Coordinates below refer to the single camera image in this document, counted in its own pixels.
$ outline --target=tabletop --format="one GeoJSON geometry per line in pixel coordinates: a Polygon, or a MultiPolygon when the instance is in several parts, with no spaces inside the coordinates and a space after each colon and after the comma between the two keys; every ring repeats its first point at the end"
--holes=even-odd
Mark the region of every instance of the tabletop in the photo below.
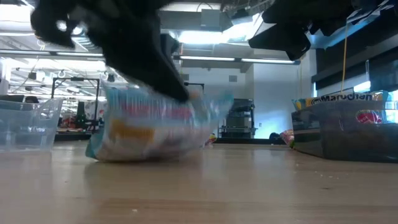
{"type": "Polygon", "coordinates": [[[107,164],[87,142],[0,154],[1,224],[397,223],[398,164],[215,144],[179,161],[107,164]]]}

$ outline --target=box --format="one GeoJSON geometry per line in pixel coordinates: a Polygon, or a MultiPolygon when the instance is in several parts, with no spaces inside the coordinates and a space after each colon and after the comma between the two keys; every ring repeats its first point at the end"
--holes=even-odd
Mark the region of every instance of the box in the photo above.
{"type": "Polygon", "coordinates": [[[398,102],[331,101],[292,113],[295,149],[325,159],[398,162],[398,102]],[[373,110],[381,124],[364,124],[373,110]]]}
{"type": "Polygon", "coordinates": [[[0,101],[0,151],[51,150],[63,99],[45,103],[0,101]]]}

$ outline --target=robotic arm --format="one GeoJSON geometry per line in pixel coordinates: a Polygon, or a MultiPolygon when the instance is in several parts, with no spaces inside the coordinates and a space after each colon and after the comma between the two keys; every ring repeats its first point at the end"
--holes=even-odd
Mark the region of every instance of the robotic arm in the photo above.
{"type": "Polygon", "coordinates": [[[172,0],[40,0],[31,15],[37,37],[74,48],[71,34],[84,22],[87,36],[101,47],[106,64],[129,81],[139,80],[155,91],[176,99],[188,100],[171,54],[178,42],[160,33],[157,11],[172,0]],[[57,22],[65,21],[65,31],[57,22]]]}

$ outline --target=transparent container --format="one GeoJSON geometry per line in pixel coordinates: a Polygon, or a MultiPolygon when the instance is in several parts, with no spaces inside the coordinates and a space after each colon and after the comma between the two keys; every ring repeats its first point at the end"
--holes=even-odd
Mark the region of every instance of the transparent container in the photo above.
{"type": "Polygon", "coordinates": [[[0,152],[49,151],[63,99],[45,103],[0,101],[0,152]]]}
{"type": "Polygon", "coordinates": [[[325,159],[398,162],[396,101],[319,103],[292,113],[292,122],[294,148],[300,152],[325,159]],[[363,114],[377,123],[364,122],[363,114]]]}

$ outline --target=dark plastic bin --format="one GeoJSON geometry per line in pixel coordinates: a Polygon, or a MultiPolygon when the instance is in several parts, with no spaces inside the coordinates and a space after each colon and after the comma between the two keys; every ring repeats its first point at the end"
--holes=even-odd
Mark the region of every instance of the dark plastic bin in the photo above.
{"type": "Polygon", "coordinates": [[[332,101],[292,113],[295,148],[325,159],[398,162],[398,102],[332,101]],[[374,110],[381,124],[363,124],[359,111],[374,110]]]}

